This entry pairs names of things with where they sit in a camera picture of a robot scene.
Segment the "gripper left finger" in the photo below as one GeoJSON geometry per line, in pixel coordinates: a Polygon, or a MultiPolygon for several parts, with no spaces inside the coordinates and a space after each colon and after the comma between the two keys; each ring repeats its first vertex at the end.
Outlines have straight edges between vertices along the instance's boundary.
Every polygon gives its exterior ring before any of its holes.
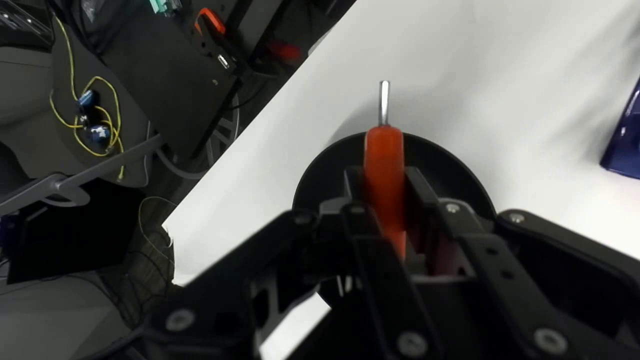
{"type": "Polygon", "coordinates": [[[383,237],[361,167],[343,197],[288,210],[206,269],[107,350],[117,360],[262,360],[259,347],[317,289],[352,280],[286,360],[442,360],[417,285],[383,237]]]}

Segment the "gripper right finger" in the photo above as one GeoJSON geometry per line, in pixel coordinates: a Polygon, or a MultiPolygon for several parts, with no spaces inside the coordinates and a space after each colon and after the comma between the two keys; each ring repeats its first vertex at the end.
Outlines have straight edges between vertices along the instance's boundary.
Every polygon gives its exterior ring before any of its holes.
{"type": "Polygon", "coordinates": [[[640,360],[640,261],[524,210],[484,219],[405,171],[408,237],[426,274],[470,291],[491,360],[640,360]]]}

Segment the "red handled screwdriver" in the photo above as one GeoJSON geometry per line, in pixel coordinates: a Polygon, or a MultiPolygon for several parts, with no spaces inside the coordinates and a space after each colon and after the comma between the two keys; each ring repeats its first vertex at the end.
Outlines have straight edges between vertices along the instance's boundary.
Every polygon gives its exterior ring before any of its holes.
{"type": "Polygon", "coordinates": [[[403,132],[389,121],[390,82],[379,83],[377,125],[365,135],[366,198],[382,234],[401,260],[406,256],[405,152],[403,132]]]}

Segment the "black bowl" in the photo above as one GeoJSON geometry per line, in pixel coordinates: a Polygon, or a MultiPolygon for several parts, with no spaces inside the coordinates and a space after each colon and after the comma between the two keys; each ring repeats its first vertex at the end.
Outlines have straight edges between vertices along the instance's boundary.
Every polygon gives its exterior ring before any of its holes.
{"type": "Polygon", "coordinates": [[[400,239],[383,230],[366,189],[364,133],[323,150],[307,167],[294,196],[294,210],[314,210],[316,224],[278,271],[281,298],[320,286],[330,306],[339,304],[337,280],[364,282],[359,307],[396,317],[430,313],[451,318],[483,305],[483,292],[467,271],[429,275],[453,265],[458,246],[447,236],[438,201],[469,200],[484,224],[493,204],[475,175],[452,153],[422,137],[405,134],[407,166],[394,171],[402,189],[391,198],[400,216],[400,239]]]}

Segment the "dark blue box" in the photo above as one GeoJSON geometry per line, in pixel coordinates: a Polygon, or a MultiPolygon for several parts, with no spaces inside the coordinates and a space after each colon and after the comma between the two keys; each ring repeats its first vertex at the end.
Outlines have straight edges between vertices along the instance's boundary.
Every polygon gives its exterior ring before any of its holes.
{"type": "Polygon", "coordinates": [[[626,101],[599,166],[640,180],[640,78],[626,101]]]}

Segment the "grey metal bar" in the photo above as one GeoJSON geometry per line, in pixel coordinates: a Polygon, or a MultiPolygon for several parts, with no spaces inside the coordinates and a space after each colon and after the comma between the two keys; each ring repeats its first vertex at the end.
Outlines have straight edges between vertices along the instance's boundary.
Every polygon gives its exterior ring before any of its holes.
{"type": "Polygon", "coordinates": [[[13,214],[36,202],[62,208],[83,207],[90,202],[90,195],[82,189],[85,183],[102,178],[121,166],[150,155],[164,143],[162,135],[156,134],[129,150],[70,177],[54,172],[45,177],[36,178],[0,197],[0,216],[13,214]]]}

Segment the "black electronics box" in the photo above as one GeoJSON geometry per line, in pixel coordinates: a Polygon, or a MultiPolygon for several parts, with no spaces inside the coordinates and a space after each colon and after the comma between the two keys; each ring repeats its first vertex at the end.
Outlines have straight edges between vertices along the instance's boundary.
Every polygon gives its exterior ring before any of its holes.
{"type": "Polygon", "coordinates": [[[158,14],[119,16],[100,33],[102,59],[169,148],[193,157],[219,123],[240,80],[211,38],[158,14]]]}

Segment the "orange clip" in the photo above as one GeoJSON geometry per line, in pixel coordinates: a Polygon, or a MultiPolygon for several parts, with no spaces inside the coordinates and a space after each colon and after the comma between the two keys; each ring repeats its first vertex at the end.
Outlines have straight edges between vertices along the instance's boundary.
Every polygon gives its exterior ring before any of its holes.
{"type": "Polygon", "coordinates": [[[204,21],[204,23],[206,23],[206,25],[213,26],[218,33],[222,35],[226,34],[226,31],[227,31],[226,25],[224,24],[222,19],[212,9],[208,7],[203,7],[202,9],[199,10],[194,20],[194,29],[196,29],[197,32],[199,32],[199,34],[202,34],[202,29],[199,23],[201,19],[204,21]]]}

